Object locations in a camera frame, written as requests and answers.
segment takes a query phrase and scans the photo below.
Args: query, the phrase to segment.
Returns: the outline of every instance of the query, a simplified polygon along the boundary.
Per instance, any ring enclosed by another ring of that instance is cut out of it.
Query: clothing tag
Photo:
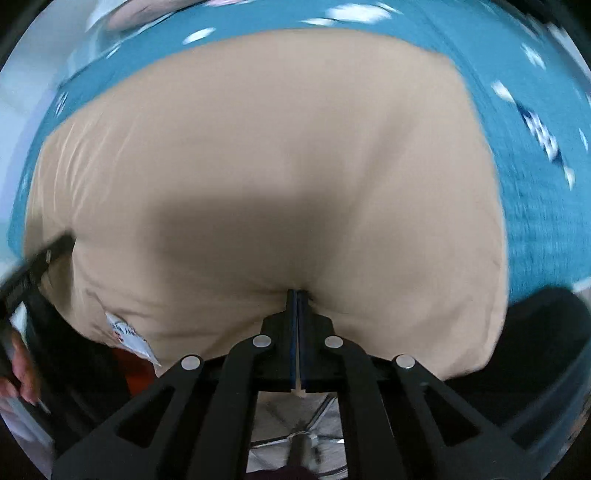
[[[131,325],[112,313],[106,312],[106,315],[107,320],[109,320],[111,328],[113,329],[113,333],[126,350],[135,353],[140,358],[152,362],[158,367],[162,366],[154,356],[148,342],[140,337]]]

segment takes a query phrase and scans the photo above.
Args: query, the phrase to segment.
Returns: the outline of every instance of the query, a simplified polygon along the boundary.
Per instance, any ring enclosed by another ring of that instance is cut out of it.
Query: human hand
[[[13,330],[11,334],[14,357],[12,358],[12,373],[21,381],[20,392],[9,379],[0,377],[0,398],[17,398],[34,405],[39,401],[39,379],[29,351],[22,341],[21,335]]]

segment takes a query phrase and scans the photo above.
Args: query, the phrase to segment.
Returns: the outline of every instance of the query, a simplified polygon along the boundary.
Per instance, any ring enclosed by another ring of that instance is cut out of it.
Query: round metal rivet
[[[257,335],[252,339],[252,344],[257,348],[265,348],[271,344],[271,337],[268,335]]]
[[[326,337],[324,344],[328,348],[341,348],[343,346],[343,339],[341,337],[337,337],[336,335],[331,335]]]
[[[185,370],[195,370],[201,365],[201,360],[198,356],[189,355],[181,360],[181,367]]]
[[[407,355],[406,353],[404,355],[398,355],[396,357],[396,364],[400,368],[412,368],[414,367],[415,363],[415,359],[412,356]]]

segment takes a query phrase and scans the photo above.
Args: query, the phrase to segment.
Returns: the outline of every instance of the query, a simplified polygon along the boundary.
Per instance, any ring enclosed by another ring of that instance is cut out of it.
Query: blue patterned cloth
[[[21,253],[40,148],[73,112],[168,55],[283,28],[370,31],[449,57],[472,94],[496,163],[510,302],[543,286],[570,286],[591,276],[591,100],[549,35],[478,0],[246,0],[175,13],[124,41],[61,87],[22,174],[9,231],[11,248]]]

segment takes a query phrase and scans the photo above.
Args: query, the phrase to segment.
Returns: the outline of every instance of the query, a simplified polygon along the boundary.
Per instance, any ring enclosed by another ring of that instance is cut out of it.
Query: beige garment
[[[201,0],[128,0],[110,14],[107,30],[127,30],[150,23],[163,15],[176,12]]]
[[[274,31],[141,70],[47,139],[26,253],[66,229],[48,298],[164,369],[227,353],[305,288],[336,331],[446,378],[486,364],[506,309],[491,152],[451,62],[391,37]]]

